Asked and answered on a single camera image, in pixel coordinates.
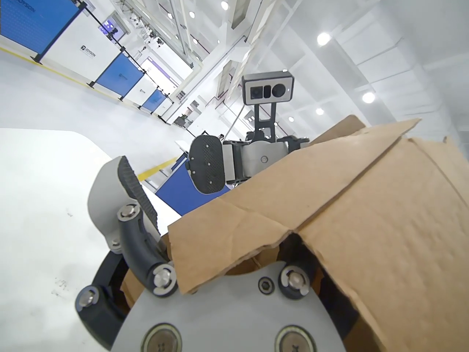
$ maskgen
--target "ceiling light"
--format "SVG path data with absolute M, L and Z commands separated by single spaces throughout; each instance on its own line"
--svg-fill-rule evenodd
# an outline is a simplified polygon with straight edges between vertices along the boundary
M 318 44 L 322 47 L 330 42 L 330 39 L 332 39 L 332 37 L 328 33 L 323 32 L 318 36 Z
M 362 99 L 365 103 L 372 103 L 375 100 L 375 94 L 367 92 L 366 94 L 363 94 Z

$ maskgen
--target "depth camera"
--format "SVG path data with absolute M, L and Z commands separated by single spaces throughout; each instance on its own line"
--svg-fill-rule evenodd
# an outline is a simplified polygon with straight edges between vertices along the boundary
M 245 75 L 241 79 L 244 104 L 288 102 L 293 97 L 294 82 L 295 78 L 288 71 Z

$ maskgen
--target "camera lens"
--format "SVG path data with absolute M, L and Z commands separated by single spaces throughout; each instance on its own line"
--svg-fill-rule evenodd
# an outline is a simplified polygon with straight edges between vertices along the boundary
M 251 87 L 251 99 L 262 99 L 263 86 Z
M 285 88 L 284 84 L 276 84 L 272 89 L 272 95 L 275 98 L 280 98 L 283 94 L 285 94 L 286 90 L 287 89 Z

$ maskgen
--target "table surface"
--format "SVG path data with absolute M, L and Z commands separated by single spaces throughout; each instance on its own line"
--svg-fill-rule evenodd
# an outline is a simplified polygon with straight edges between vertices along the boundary
M 75 297 L 108 253 L 87 199 L 110 157 L 70 131 L 0 129 L 0 350 L 104 351 Z M 159 229 L 179 215 L 147 191 Z

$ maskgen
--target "white floor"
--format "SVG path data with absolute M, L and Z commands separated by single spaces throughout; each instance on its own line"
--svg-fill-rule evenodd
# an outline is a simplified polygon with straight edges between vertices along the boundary
M 179 156 L 193 136 L 40 66 L 0 50 L 0 128 L 75 131 L 136 173 Z

